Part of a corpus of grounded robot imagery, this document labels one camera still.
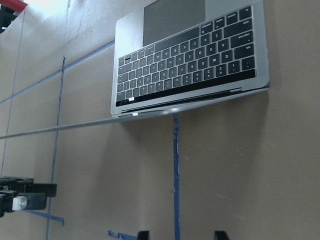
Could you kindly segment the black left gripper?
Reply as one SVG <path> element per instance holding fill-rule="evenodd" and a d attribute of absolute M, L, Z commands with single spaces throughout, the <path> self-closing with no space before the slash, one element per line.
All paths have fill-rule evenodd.
<path fill-rule="evenodd" d="M 4 176 L 0 178 L 0 217 L 21 210 L 44 210 L 47 197 L 57 194 L 57 184 L 34 183 L 33 178 Z"/>

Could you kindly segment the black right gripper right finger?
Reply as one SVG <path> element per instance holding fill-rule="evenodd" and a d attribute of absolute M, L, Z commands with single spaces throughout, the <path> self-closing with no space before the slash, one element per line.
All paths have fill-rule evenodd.
<path fill-rule="evenodd" d="M 228 234 L 223 230 L 216 230 L 214 232 L 214 240 L 230 240 Z"/>

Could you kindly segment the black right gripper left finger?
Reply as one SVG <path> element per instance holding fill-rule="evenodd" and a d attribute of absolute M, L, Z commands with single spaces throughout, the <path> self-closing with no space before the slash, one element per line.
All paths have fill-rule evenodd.
<path fill-rule="evenodd" d="M 142 230 L 138 232 L 138 240 L 149 240 L 150 232 L 148 230 Z"/>

